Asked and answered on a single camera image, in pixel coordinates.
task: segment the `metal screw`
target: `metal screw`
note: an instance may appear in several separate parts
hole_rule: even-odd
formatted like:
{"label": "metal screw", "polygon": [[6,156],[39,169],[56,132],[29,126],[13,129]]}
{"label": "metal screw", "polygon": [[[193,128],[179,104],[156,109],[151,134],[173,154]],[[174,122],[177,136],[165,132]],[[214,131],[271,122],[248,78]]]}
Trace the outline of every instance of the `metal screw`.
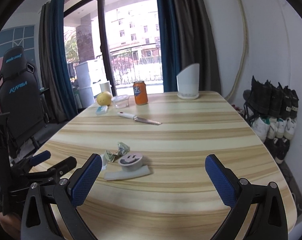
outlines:
{"label": "metal screw", "polygon": [[59,184],[60,185],[65,185],[65,184],[67,184],[67,182],[68,182],[68,179],[61,179]]}
{"label": "metal screw", "polygon": [[246,179],[240,179],[239,181],[242,185],[247,185],[248,184],[248,181]]}
{"label": "metal screw", "polygon": [[31,188],[36,188],[38,186],[38,184],[36,183],[36,182],[33,182],[32,184],[31,184]]}
{"label": "metal screw", "polygon": [[270,187],[272,187],[272,188],[277,188],[277,184],[274,183],[274,182],[271,182],[271,183],[270,183]]}

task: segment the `chair headrest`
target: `chair headrest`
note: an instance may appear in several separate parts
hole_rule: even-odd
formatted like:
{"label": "chair headrest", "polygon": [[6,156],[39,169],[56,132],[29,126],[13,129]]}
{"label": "chair headrest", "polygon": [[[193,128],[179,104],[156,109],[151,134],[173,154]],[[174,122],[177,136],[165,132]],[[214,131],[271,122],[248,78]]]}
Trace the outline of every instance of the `chair headrest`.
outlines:
{"label": "chair headrest", "polygon": [[27,68],[27,59],[22,46],[9,49],[3,56],[1,74],[3,78],[8,78]]}

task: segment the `curtain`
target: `curtain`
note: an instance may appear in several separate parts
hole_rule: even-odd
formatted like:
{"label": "curtain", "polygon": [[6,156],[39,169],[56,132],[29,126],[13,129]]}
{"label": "curtain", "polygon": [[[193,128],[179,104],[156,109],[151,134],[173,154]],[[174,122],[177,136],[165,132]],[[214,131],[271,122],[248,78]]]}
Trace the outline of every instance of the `curtain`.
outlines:
{"label": "curtain", "polygon": [[179,31],[174,0],[157,0],[161,40],[164,92],[178,91],[177,75],[182,70]]}
{"label": "curtain", "polygon": [[42,84],[50,88],[54,112],[60,122],[78,114],[65,58],[63,9],[64,0],[51,0],[43,5],[39,29]]}
{"label": "curtain", "polygon": [[[162,7],[172,8],[175,10],[176,26],[178,31],[179,50],[175,50],[175,56],[179,57],[181,69],[193,63],[200,64],[200,79],[199,90],[211,90],[221,94],[220,75],[218,68],[217,53],[214,44],[212,29],[209,21],[208,14],[205,9],[203,0],[161,0],[158,2],[159,8],[159,25],[161,40],[170,38],[165,33],[166,29],[163,19],[174,20],[168,17],[168,11],[161,9]],[[161,43],[162,55],[166,52],[167,44]],[[163,62],[163,85],[165,84],[164,71],[172,73],[166,68],[170,65],[164,65]]]}

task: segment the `blue curtain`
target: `blue curtain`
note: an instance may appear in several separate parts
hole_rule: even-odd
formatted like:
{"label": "blue curtain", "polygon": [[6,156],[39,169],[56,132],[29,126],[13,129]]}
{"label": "blue curtain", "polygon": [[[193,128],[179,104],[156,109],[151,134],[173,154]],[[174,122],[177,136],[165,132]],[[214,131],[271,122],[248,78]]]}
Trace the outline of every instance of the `blue curtain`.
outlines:
{"label": "blue curtain", "polygon": [[178,91],[180,73],[180,41],[174,0],[157,0],[161,38],[161,57],[164,92]]}
{"label": "blue curtain", "polygon": [[64,0],[51,0],[48,27],[49,49],[54,82],[65,115],[68,120],[71,120],[78,114],[78,111],[65,58],[63,10]]}

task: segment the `blue gripper pad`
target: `blue gripper pad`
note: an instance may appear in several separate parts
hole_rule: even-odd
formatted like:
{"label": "blue gripper pad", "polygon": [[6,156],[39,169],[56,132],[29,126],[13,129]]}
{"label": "blue gripper pad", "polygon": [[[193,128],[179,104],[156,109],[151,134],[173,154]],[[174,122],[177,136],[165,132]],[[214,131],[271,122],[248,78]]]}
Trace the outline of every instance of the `blue gripper pad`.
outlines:
{"label": "blue gripper pad", "polygon": [[81,206],[84,203],[102,169],[102,159],[98,154],[95,155],[90,163],[87,162],[81,168],[84,171],[82,171],[81,176],[71,189],[71,203],[74,207]]}
{"label": "blue gripper pad", "polygon": [[51,158],[51,153],[49,151],[44,151],[38,155],[35,155],[34,157],[31,157],[30,165],[34,167],[42,162],[47,161],[49,158]]}
{"label": "blue gripper pad", "polygon": [[222,202],[233,208],[237,202],[236,190],[221,170],[224,167],[220,168],[211,155],[206,157],[204,166]]}

